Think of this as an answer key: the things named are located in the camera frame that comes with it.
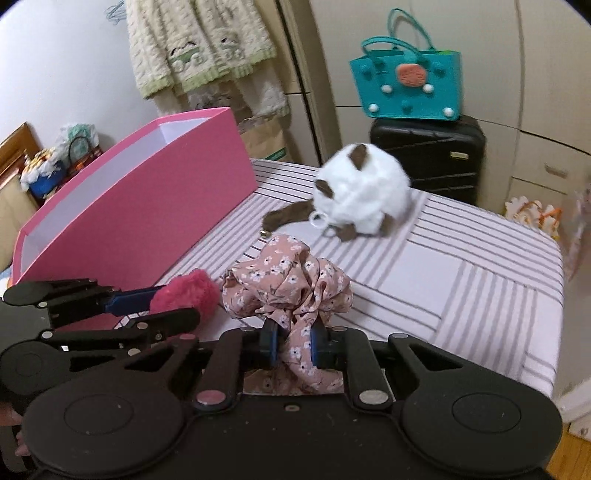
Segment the teal handbag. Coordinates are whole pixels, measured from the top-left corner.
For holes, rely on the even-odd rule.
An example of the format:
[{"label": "teal handbag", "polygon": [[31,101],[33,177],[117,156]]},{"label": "teal handbag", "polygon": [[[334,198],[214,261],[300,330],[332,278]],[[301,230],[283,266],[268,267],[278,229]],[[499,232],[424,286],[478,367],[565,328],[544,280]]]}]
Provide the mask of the teal handbag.
[{"label": "teal handbag", "polygon": [[[429,45],[420,51],[396,38],[392,19],[404,14]],[[412,15],[394,8],[388,17],[389,37],[361,43],[363,57],[349,62],[365,115],[372,118],[457,120],[462,100],[460,53],[437,50]],[[373,44],[391,48],[371,50]]]}]

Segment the plush toy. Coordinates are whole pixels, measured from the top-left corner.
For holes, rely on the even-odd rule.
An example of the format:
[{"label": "plush toy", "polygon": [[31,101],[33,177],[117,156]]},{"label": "plush toy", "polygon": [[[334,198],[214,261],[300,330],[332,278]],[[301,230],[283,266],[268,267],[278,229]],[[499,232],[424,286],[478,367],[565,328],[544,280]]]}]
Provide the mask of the plush toy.
[{"label": "plush toy", "polygon": [[347,145],[319,171],[314,196],[269,212],[263,232],[307,219],[318,228],[331,226],[348,241],[357,234],[386,235],[410,204],[410,180],[398,160],[371,144]]},{"label": "plush toy", "polygon": [[220,289],[204,270],[173,278],[150,301],[150,313],[194,308],[201,321],[210,319],[220,300]]}]

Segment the bed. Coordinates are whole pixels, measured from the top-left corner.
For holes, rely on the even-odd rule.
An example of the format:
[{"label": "bed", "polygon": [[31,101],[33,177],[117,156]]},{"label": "bed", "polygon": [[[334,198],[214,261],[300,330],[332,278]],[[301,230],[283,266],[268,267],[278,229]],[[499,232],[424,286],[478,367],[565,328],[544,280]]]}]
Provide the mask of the bed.
[{"label": "bed", "polygon": [[[233,263],[255,258],[265,212],[308,199],[316,169],[267,160],[253,163],[258,189],[219,222],[161,279],[195,268],[221,283]],[[387,238],[341,243],[295,223],[279,231],[296,236],[352,279],[353,309],[333,325],[384,340],[405,332],[521,381],[551,396],[563,319],[563,274],[558,245],[549,236],[491,212],[413,190],[413,208]],[[217,339],[242,325],[220,305],[198,329]]]}]

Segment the wooden headboard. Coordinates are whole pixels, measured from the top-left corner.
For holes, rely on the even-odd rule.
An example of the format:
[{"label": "wooden headboard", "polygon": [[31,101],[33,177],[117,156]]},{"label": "wooden headboard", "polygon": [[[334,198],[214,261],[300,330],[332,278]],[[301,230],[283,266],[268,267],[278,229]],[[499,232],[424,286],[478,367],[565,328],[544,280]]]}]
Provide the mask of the wooden headboard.
[{"label": "wooden headboard", "polygon": [[22,171],[25,165],[25,154],[31,158],[41,149],[24,123],[0,144],[0,184],[14,173]]}]

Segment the wooden floor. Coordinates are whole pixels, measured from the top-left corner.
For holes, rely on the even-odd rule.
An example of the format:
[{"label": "wooden floor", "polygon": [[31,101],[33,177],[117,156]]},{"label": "wooden floor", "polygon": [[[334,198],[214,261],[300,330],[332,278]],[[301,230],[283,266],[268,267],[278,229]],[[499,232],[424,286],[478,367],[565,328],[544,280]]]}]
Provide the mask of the wooden floor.
[{"label": "wooden floor", "polygon": [[571,435],[565,427],[548,472],[556,480],[590,480],[591,442]]}]

